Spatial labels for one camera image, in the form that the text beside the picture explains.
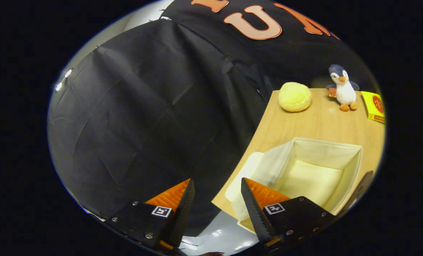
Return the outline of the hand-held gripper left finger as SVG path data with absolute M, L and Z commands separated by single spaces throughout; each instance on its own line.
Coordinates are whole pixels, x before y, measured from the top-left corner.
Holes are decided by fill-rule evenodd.
M 179 255 L 194 196 L 194 182 L 187 179 L 146 202 L 126 204 L 105 225 L 150 251 Z

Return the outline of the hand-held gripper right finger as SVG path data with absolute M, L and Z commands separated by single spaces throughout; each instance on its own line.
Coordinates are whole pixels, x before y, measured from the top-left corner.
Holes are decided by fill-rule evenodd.
M 338 218 L 305 196 L 290 198 L 246 177 L 241 195 L 264 253 L 285 252 Z

